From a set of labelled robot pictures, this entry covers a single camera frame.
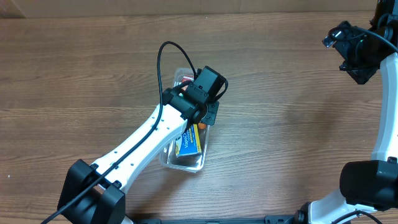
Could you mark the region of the red Panadol box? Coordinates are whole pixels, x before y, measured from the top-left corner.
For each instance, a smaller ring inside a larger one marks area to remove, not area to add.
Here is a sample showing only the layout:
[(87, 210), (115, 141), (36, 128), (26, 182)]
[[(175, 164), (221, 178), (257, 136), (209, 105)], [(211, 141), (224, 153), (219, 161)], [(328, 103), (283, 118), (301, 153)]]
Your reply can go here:
[(183, 76), (182, 82), (181, 82), (181, 89), (186, 90), (189, 83), (194, 81), (194, 76)]

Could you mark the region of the blue yellow cough drops box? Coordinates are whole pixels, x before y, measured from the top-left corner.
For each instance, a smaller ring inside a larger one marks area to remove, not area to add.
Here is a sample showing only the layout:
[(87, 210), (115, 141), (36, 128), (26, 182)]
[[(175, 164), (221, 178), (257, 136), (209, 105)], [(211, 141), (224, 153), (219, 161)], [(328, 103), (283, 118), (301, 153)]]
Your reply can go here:
[(193, 124), (175, 140), (175, 155), (183, 157), (198, 154), (201, 154), (200, 135), (198, 125)]

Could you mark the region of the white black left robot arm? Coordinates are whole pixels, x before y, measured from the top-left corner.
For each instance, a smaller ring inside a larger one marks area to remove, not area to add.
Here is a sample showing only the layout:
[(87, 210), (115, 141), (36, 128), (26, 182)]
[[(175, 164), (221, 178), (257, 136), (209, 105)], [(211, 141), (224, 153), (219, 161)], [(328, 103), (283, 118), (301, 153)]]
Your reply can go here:
[(210, 67), (162, 94), (147, 121), (111, 152), (87, 164), (77, 160), (67, 172), (58, 210), (71, 223), (132, 223), (126, 195), (153, 158), (200, 121), (213, 124), (228, 82)]

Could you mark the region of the orange tablet tube white cap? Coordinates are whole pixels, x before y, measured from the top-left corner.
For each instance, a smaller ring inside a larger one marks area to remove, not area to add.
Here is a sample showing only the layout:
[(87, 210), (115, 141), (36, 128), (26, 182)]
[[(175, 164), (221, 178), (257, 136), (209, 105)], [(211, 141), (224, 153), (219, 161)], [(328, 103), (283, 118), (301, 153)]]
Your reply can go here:
[(204, 123), (198, 123), (197, 126), (198, 126), (198, 129), (206, 129), (206, 124), (204, 124)]

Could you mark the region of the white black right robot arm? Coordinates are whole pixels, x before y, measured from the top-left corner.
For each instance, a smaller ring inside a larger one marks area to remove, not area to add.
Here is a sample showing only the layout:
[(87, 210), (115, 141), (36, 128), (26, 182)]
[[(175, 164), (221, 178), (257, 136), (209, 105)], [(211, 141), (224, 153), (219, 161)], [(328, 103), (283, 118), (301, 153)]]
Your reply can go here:
[(381, 77), (381, 110), (368, 159), (347, 162), (337, 189), (303, 204), (293, 215), (268, 215), (265, 223), (351, 223), (397, 208), (397, 0), (376, 3), (368, 28), (348, 21), (330, 29), (325, 47), (343, 58), (339, 66), (358, 85)]

